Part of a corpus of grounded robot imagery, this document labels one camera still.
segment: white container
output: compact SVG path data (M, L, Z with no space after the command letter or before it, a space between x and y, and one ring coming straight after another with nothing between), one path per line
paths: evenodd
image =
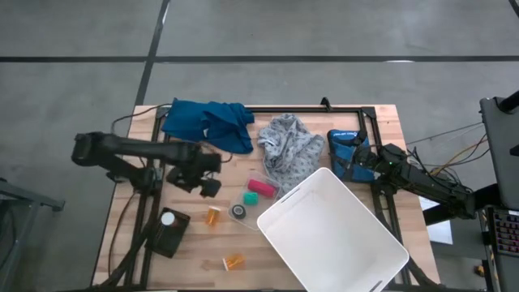
M409 260L327 168L261 214L258 227L309 292L381 291Z

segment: white patterned cloth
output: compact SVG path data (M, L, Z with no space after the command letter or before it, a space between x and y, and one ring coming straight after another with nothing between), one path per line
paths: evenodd
M324 137L312 135L294 114L282 114L259 131L258 145L265 149L268 176L284 195L319 168Z

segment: power cord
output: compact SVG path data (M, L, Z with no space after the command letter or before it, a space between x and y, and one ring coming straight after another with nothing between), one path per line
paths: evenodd
M442 169L444 169L446 166L458 165L458 163L463 162L463 161L466 161L467 159L469 159L469 158L470 158L470 157L471 157L471 156L476 152L476 150L478 149L479 145L480 145L481 143L487 141L487 139L485 139L486 136L487 136L487 133L485 133L485 135L483 135L483 137L481 137L481 139L479 140L479 142L477 142L476 144L471 145L471 146L469 146L469 147L467 147L467 148L461 150L460 152L458 152L456 155L454 155L453 158L449 159L449 160L447 161L447 163L445 163L444 165L440 165L439 169L437 169L437 170L431 172L432 175L437 175L437 174L438 174ZM457 162L453 162L453 161L454 161L456 158L458 158L461 154L463 154L463 153L465 153L465 152L471 150L472 148L473 148L474 150L472 150L472 152L469 154L469 156L467 156L467 157L465 157L465 158L463 158L463 159L461 159L461 160L459 160L459 161L457 161Z
M445 184L443 184L442 182L440 182L438 180L438 178L435 178L431 172L429 172L429 170L427 170L427 168L425 167L425 165L422 163L422 161L420 160L420 156L418 155L418 152L416 150L416 147L413 149L413 151L410 151L409 149L407 149L407 152L410 153L410 155L412 157L414 157L416 159L416 161L420 164L420 166L422 167L423 171L426 172L426 174L429 176L429 178L431 178L435 183L438 183L439 185L441 185L442 187L445 187L446 189L452 191L452 192L459 192L461 194L465 194L465 195L468 195L470 193L470 190L467 190L467 191L459 191L459 190L455 190L454 188L452 187L449 187L449 186L446 186Z
M443 173L443 174L446 174L448 177L450 177L454 182L456 183L460 183L458 182L458 179L454 176L454 174L451 174L449 171L447 171L446 169L442 169L440 173Z
M124 214L127 212L128 207L130 206L130 202L135 197L135 194L137 194L136 191L134 191L133 194L131 194L130 199L128 199L126 205L124 205L124 208L121 212L121 216L119 216L119 220L117 221L117 225L115 226L114 236L112 237L112 242L110 243L110 248L108 251L108 277L110 277L110 275L112 274L112 254L114 252L115 239L117 238L117 233L119 231L119 228L121 227Z
M167 103L167 104L162 104L162 105L155 105L155 106L152 106L151 108L149 109L146 109L145 111L143 112L140 112L140 113L137 113L137 114L128 114L128 115L125 115L121 118L117 118L115 119L113 122L112 122L112 126L110 127L110 133L112 134L115 134L115 124L124 120L124 119L127 119L127 118L133 118L133 117L137 117L137 116L140 116L141 114L146 114L147 112L149 112L150 110L154 110L154 109L158 109L158 108L161 108L163 106L167 106L167 105L172 105L172 103Z
M233 160L233 153L230 154L229 159L227 159L225 161L221 161L221 163L227 163L227 162L230 162L231 160Z
M473 124L470 124L470 125L467 125L467 126L463 126L463 127L459 127L457 129L454 129L454 130L450 130L450 131L445 131L443 133L439 133L439 134L436 134L436 135L432 135L432 136L428 136L426 138L422 138L422 139L419 139L419 140L415 140L415 141L411 141L409 143L406 143L406 145L411 145L411 144L416 144L418 142L422 142L422 141L425 141L425 140L432 140L433 138L436 138L436 137L440 137L441 135L445 135L445 134L449 134L449 133L453 133L455 131L459 131L459 130L463 130L463 129L466 129L468 127L473 127L473 126L477 126L479 124L482 124L483 122L475 122Z
M463 161L463 162L453 163L453 164L451 164L451 165L449 165L449 166L463 165L463 164L465 164L465 163L469 163L469 162L472 162L472 161L476 161L476 160L478 160L479 158L484 157L485 154L487 154L489 151L490 151L490 149L487 149L485 152L483 152L483 153L482 153L480 156L478 156L478 157L472 158L472 159L470 159L470 160L468 160L468 161Z
M446 172L446 173L449 173L449 174L451 174L451 175L454 174L453 176L456 178L456 181L457 181L458 183L461 184L460 176L457 175L457 172L456 172L453 168L451 168L451 167L445 167L445 168L443 169L443 171Z

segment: white paper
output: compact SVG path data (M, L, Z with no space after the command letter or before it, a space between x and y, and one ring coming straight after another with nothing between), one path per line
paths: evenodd
M422 210L435 207L438 203L429 199L419 197ZM453 233L451 232L451 221L443 221L427 227L429 240L436 243L453 244Z

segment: wooden table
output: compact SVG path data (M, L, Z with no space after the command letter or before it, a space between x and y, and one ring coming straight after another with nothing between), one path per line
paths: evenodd
M376 108L383 144L393 143L405 149L404 136L396 106L369 106ZM140 113L149 107L137 106L135 107L135 113ZM259 231L238 224L227 216L227 208L233 198L242 190L242 185L245 183L249 171L256 170L264 174L263 149L256 146L256 140L258 131L266 127L275 115L255 114L255 123L248 126L255 149L253 153L248 155L234 155L231 162L222 165L221 173L215 177L221 181L222 188L214 199L203 199L198 195L199 189L195 189L189 194L165 183L161 197L161 208L170 207L186 213L191 216L191 223L173 259L157 254L152 256L149 289L302 289L296 277ZM355 114L298 114L298 116L310 132L324 137L328 130L333 128L355 131L359 127L358 117ZM155 110L134 117L128 136L135 139L150 140L154 117ZM373 141L369 122L367 129L370 141ZM228 153L222 153L222 159L228 157ZM135 165L141 165L135 157L125 157L125 159ZM321 153L320 164L330 166L328 145L324 147ZM373 209L370 188L367 184L347 183L347 186L369 209ZM121 211L131 194L132 188L128 183L118 184L115 188L93 278L94 284L101 283L108 276L109 245ZM405 247L429 278L440 282L418 197L405 191L399 191L394 198ZM112 268L117 266L131 244L138 205L138 199L134 198L133 200L122 221L114 244ZM223 209L219 222L212 228L204 224L209 205L216 205ZM243 253L247 258L246 268L226 272L221 259L237 252ZM142 259L143 253L143 249L141 249L135 269L135 281L139 280L139 260Z

